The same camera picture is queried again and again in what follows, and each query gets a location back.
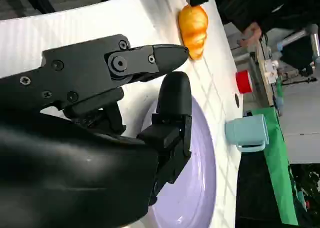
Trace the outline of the person's hand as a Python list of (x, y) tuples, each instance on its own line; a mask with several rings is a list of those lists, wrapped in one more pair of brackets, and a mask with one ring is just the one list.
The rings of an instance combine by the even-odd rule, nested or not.
[(242, 47), (248, 47), (259, 41), (262, 30), (257, 22), (251, 23), (242, 33), (242, 38), (237, 43)]

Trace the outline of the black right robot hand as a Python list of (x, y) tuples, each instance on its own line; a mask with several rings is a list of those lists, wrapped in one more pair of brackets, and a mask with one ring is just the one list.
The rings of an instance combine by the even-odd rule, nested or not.
[[(113, 35), (45, 50), (0, 80), (1, 227), (120, 227), (148, 212), (191, 158), (187, 47)], [(151, 124), (124, 137), (123, 85), (163, 77)]]

